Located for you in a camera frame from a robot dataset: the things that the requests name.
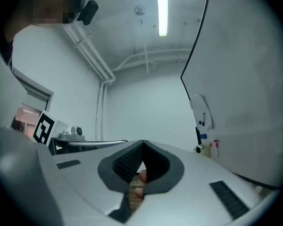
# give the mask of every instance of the fluorescent light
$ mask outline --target fluorescent light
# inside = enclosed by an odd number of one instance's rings
[[[158,35],[168,33],[168,0],[158,0]]]

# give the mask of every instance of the wooden floor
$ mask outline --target wooden floor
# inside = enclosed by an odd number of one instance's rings
[[[144,183],[140,181],[139,176],[134,176],[134,179],[129,185],[129,202],[132,214],[135,212],[135,210],[138,209],[139,205],[142,203],[142,200],[135,196],[134,189],[137,187],[143,187],[143,185]]]

